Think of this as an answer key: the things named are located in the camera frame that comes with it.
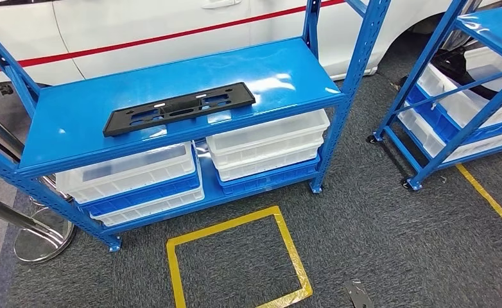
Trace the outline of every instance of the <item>car door handle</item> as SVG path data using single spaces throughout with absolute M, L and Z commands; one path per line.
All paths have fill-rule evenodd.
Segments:
M 240 2 L 241 0 L 206 0 L 206 2 L 203 3 L 202 8 L 205 8 L 206 10 L 212 10 L 214 8 L 236 5 Z

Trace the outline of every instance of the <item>shelving unit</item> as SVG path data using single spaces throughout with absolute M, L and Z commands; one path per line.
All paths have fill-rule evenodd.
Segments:
M 429 96 L 418 84 L 441 43 L 452 30 L 463 31 L 502 56 L 502 8 L 458 16 L 465 3 L 465 0 L 451 3 L 379 128 L 367 139 L 375 143 L 387 136 L 408 160 L 415 175 L 402 180 L 402 185 L 407 189 L 416 191 L 422 188 L 422 181 L 436 170 L 502 151 L 502 122 L 482 126 L 502 107 L 502 89 L 463 127 L 450 117 L 444 104 L 438 103 L 448 96 L 455 97 L 452 94 L 461 94 L 463 90 L 502 78 L 502 72 L 454 89 L 448 87 L 444 93 L 434 96 Z M 450 99 L 449 103 L 457 104 L 458 101 L 458 98 Z M 415 126 L 419 126 L 419 129 L 412 129 L 412 120 L 421 123 Z M 392 130 L 394 123 L 399 123 L 410 136 L 425 156 L 425 164 L 420 164 L 395 134 Z M 441 148 L 432 150 L 434 144 Z
M 346 2 L 358 9 L 363 22 L 341 89 L 318 61 L 319 0 L 307 2 L 301 37 L 42 89 L 0 44 L 0 70 L 10 77 L 32 118 L 21 163 L 14 164 L 0 154 L 0 177 L 99 239 L 111 251 L 120 249 L 117 234 L 125 230 L 263 191 L 309 180 L 312 191 L 319 193 L 390 0 L 370 0 L 368 6 L 358 0 Z M 113 110 L 241 81 L 254 94 L 253 105 L 117 137 L 102 134 Z M 217 170 L 204 137 L 326 107 L 334 107 L 335 112 L 313 172 L 309 172 L 309 162 L 305 162 L 302 168 L 296 169 L 306 172 L 225 194 L 216 178 Z M 67 203 L 37 181 L 40 175 L 191 140 L 196 141 L 204 198 L 112 227 L 91 219 L 86 203 Z

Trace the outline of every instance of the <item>plastic tray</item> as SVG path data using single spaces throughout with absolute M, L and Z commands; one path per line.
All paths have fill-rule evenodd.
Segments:
M 217 174 L 217 179 L 225 194 L 242 193 L 244 191 L 273 186 L 277 183 L 291 180 L 292 178 L 310 175 L 316 171 L 319 161 L 320 158 L 319 155 L 317 155 L 315 159 L 312 160 L 238 178 L 237 180 L 223 182 L 219 174 Z
M 193 153 L 193 155 L 196 163 L 199 164 L 196 153 Z M 195 171 L 188 175 L 147 185 L 132 191 L 122 192 L 115 196 L 87 202 L 79 205 L 79 208 L 88 210 L 91 216 L 100 216 L 116 210 L 126 209 L 137 204 L 190 191 L 199 186 L 200 177 L 198 176 L 198 168 L 195 168 Z
M 419 142 L 418 146 L 429 157 L 435 157 L 446 146 L 446 143 L 438 136 L 436 131 L 425 121 L 425 119 L 415 110 L 403 111 L 398 116 L 402 125 L 413 134 Z M 502 135 L 497 135 L 488 139 L 459 146 L 448 156 L 444 162 L 449 162 L 483 151 L 491 150 L 502 146 Z
M 407 102 L 414 104 L 426 98 L 429 98 L 429 96 L 419 85 L 416 85 L 408 94 Z M 435 129 L 436 133 L 444 142 L 451 140 L 451 138 L 462 129 L 440 104 L 433 108 L 432 103 L 426 103 L 415 107 L 415 110 Z M 488 139 L 501 134 L 502 122 L 486 127 L 482 126 L 471 133 L 464 144 Z
M 214 165 L 247 164 L 317 142 L 329 127 L 324 109 L 220 133 L 206 138 Z
M 259 157 L 244 164 L 232 164 L 227 167 L 217 168 L 219 178 L 223 182 L 243 178 L 264 171 L 296 164 L 305 160 L 314 159 L 317 156 L 317 149 L 323 144 L 323 138 L 314 144 L 301 146 L 290 151 L 283 151 L 273 157 Z
M 57 173 L 56 184 L 78 203 L 86 203 L 195 170 L 189 141 Z
M 502 57 L 487 47 L 482 47 L 465 52 L 467 71 L 475 79 L 480 80 L 502 72 Z M 429 64 L 418 84 L 429 95 L 436 96 L 459 87 L 454 81 L 442 74 L 434 65 Z M 483 84 L 492 90 L 502 88 L 502 78 Z M 477 95 L 471 90 L 463 90 L 440 99 L 447 114 L 455 123 L 464 127 L 468 122 L 489 102 L 489 100 Z M 481 128 L 502 123 L 502 107 L 485 121 Z
M 100 220 L 103 222 L 104 225 L 111 227 L 114 225 L 119 225 L 121 223 L 126 223 L 131 220 L 164 212 L 165 210 L 182 207 L 192 202 L 200 201 L 205 197 L 202 187 L 202 174 L 200 171 L 200 164 L 197 165 L 197 169 L 198 169 L 197 172 L 200 186 L 198 186 L 195 189 L 180 192 L 178 194 L 173 194 L 171 196 L 166 196 L 153 201 L 141 203 L 138 205 L 134 205 L 132 207 L 115 210 L 113 212 L 108 212 L 97 216 L 92 215 L 91 213 L 91 218 Z

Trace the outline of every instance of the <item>blue plastic storage bin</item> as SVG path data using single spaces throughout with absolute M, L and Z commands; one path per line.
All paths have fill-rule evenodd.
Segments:
M 217 180 L 223 188 L 225 194 L 242 193 L 253 189 L 258 189 L 270 185 L 276 185 L 282 182 L 291 180 L 292 178 L 300 178 L 302 176 L 310 175 L 316 171 L 317 164 L 319 163 L 319 155 L 314 159 L 299 162 L 297 164 L 288 165 L 285 167 L 268 170 L 265 172 L 257 173 L 255 175 L 245 176 L 235 180 L 223 182 L 217 173 Z
M 82 210 L 89 211 L 93 216 L 99 216 L 137 204 L 182 193 L 184 191 L 190 191 L 191 189 L 196 189 L 200 186 L 200 178 L 198 177 L 200 168 L 198 168 L 199 161 L 194 147 L 192 147 L 192 151 L 196 164 L 196 168 L 193 173 L 156 184 L 147 185 L 132 191 L 109 196 L 107 198 L 79 204 L 78 207 Z
M 428 94 L 421 89 L 419 85 L 415 85 L 408 94 L 406 101 L 413 105 L 428 98 L 430 98 L 430 96 L 428 96 Z M 426 103 L 415 107 L 415 111 L 417 111 L 425 119 L 425 121 L 433 127 L 435 132 L 445 143 L 448 143 L 451 138 L 461 130 L 461 127 L 449 116 L 449 114 L 447 114 L 447 111 L 442 105 L 437 104 L 435 108 L 432 108 L 432 106 L 433 102 Z M 478 128 L 462 144 L 480 141 L 501 134 L 502 123 Z

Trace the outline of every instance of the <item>caster wheel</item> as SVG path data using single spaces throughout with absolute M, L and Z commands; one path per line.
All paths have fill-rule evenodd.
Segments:
M 402 77 L 402 78 L 399 80 L 399 84 L 398 84 L 398 86 L 399 86 L 399 90 L 400 90 L 400 88 L 402 88 L 402 86 L 404 85 L 404 83 L 406 82 L 406 80 L 407 80 L 407 79 L 408 79 L 408 75 L 406 75 L 406 76 Z
M 401 180 L 401 185 L 402 185 L 405 189 L 407 189 L 407 190 L 409 190 L 409 191 L 416 191 L 416 189 L 414 189 L 414 188 L 410 185 L 410 183 L 408 183 L 408 180 L 409 180 L 409 179 L 411 179 L 411 178 L 403 178 L 403 179 Z
M 370 135 L 367 137 L 367 143 L 371 143 L 371 144 L 374 144 L 377 142 L 377 139 L 374 135 Z

